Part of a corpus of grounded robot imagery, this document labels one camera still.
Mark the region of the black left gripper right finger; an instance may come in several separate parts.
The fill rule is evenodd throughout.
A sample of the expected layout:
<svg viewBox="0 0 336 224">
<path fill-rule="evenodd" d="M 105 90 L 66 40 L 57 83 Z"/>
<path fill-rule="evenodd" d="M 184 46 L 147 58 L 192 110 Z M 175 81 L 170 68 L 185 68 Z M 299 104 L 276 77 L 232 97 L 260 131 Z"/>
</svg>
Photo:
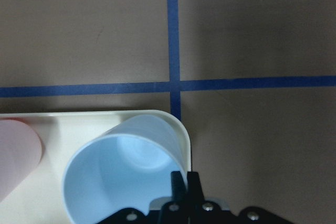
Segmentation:
<svg viewBox="0 0 336 224">
<path fill-rule="evenodd" d="M 198 172 L 187 173 L 187 197 L 192 203 L 202 203 L 205 197 Z"/>
</svg>

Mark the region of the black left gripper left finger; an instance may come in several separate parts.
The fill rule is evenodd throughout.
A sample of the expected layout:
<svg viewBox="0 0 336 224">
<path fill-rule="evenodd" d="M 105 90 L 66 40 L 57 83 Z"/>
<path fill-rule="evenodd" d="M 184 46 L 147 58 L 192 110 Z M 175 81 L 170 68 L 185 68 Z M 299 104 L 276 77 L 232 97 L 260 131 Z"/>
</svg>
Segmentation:
<svg viewBox="0 0 336 224">
<path fill-rule="evenodd" d="M 186 202 L 187 189 L 182 174 L 179 171 L 171 172 L 171 190 L 174 202 Z"/>
</svg>

